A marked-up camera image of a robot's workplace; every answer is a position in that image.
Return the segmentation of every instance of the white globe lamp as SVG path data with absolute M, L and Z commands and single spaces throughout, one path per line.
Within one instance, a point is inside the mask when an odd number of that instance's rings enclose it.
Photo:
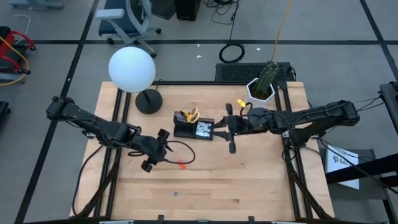
M 112 82 L 128 93 L 138 93 L 137 109 L 152 114 L 162 107 L 163 99 L 157 90 L 147 89 L 155 79 L 156 67 L 152 57 L 137 47 L 124 47 L 115 52 L 108 66 Z

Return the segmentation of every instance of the black stand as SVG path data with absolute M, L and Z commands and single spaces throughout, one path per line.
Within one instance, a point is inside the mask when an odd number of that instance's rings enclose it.
M 157 90 L 144 90 L 136 98 L 137 109 L 144 114 L 156 113 L 162 107 L 162 95 Z

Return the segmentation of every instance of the black box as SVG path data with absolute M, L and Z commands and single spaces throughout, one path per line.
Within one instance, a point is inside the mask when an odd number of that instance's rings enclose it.
M 175 12 L 178 19 L 194 21 L 197 18 L 201 0 L 175 0 Z

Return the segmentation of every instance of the white cable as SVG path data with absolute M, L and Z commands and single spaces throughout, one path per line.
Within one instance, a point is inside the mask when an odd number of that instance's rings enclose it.
M 27 33 L 29 32 L 29 27 L 30 27 L 30 17 L 27 16 L 27 15 L 12 15 L 12 16 L 22 16 L 22 17 L 25 17 L 25 18 L 28 19 L 27 28 L 26 28 L 26 31 L 25 31 L 25 35 L 27 35 Z M 23 39 L 24 39 L 24 38 L 22 37 L 22 38 L 21 38 L 20 40 L 18 40 L 15 44 L 19 44 Z

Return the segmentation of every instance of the cactus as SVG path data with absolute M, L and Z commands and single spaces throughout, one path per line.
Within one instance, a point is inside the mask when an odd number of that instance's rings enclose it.
M 252 91 L 255 93 L 256 98 L 267 98 L 269 95 L 269 85 L 279 73 L 279 66 L 274 63 L 269 63 L 260 73 L 259 79 L 253 86 Z

